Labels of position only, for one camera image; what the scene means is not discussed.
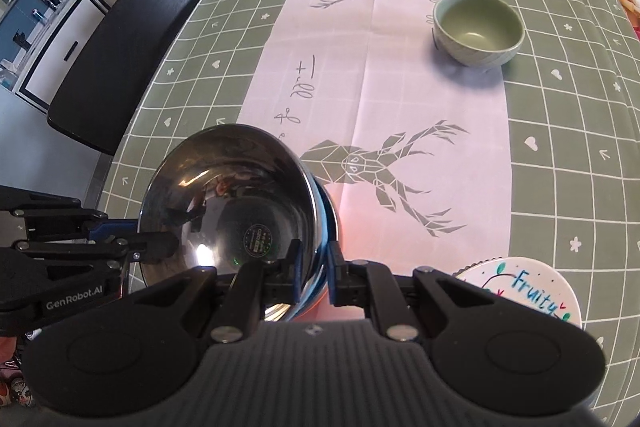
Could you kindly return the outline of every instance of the chair backrest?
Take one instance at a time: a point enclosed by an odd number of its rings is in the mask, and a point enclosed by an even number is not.
[[[199,0],[117,0],[54,96],[54,129],[108,155]]]

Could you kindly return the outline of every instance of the metal bowl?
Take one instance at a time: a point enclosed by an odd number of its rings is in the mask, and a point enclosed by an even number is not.
[[[318,292],[326,222],[315,180],[286,145],[246,125],[208,128],[180,143],[151,179],[139,230],[169,230],[180,247],[165,261],[142,264],[142,274],[152,285],[194,266],[235,273],[250,259],[283,258],[290,241],[300,239],[309,300]],[[277,305],[266,318],[301,310]]]
[[[283,315],[283,318],[285,320],[290,320],[298,317],[299,315],[302,315],[305,311],[311,309],[322,298],[327,281],[327,245],[329,241],[340,240],[338,215],[335,212],[335,207],[331,201],[331,197],[329,197],[327,191],[317,181],[316,186],[318,188],[318,195],[320,196],[320,199],[322,201],[322,207],[324,208],[324,229],[326,231],[326,241],[324,241],[324,243],[319,248],[319,253],[321,253],[321,255],[316,256],[317,266],[312,267],[311,272],[313,275],[308,280],[302,291],[300,302],[287,310],[287,312]]]

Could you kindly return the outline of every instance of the sticker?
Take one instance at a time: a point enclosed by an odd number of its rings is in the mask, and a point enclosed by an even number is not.
[[[545,263],[505,257],[476,264],[457,275],[475,286],[581,327],[580,306],[569,283]]]
[[[264,225],[252,225],[244,232],[244,249],[251,257],[264,257],[271,250],[273,236]]]
[[[31,391],[29,390],[29,386],[22,378],[14,378],[11,382],[11,391],[13,395],[17,398],[18,403],[23,407],[33,407],[35,406],[35,401],[33,400],[33,396],[31,396]]]

